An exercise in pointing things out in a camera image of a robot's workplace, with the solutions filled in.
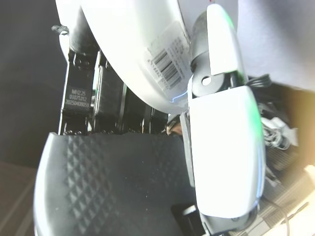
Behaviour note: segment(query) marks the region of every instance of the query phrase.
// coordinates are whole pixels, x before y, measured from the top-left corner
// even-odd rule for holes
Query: barcode
[[[161,72],[170,89],[182,80],[182,77],[165,50],[161,51],[155,58],[153,58],[152,62]]]

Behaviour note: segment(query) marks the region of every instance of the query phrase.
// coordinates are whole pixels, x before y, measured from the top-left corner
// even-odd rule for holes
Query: black background
[[[0,161],[38,165],[59,123],[66,61],[54,0],[0,1]]]

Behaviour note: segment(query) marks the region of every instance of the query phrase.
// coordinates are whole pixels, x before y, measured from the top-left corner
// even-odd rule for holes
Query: round hole
[[[203,86],[207,86],[207,85],[209,85],[211,83],[211,77],[205,76],[205,77],[203,77],[201,82],[202,82]]]

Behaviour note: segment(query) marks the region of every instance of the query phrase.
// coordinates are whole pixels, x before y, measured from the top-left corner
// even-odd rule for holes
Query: brown floor
[[[34,236],[36,169],[0,162],[0,236]]]

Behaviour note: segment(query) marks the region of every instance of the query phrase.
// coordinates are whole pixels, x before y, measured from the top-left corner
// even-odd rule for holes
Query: diamond pattern texture
[[[195,196],[180,139],[51,134],[47,143],[37,179],[45,172],[45,186],[54,188],[43,193],[37,186],[35,199],[45,202],[50,235],[182,235],[171,206]],[[35,224],[38,236],[45,236],[40,201]]]

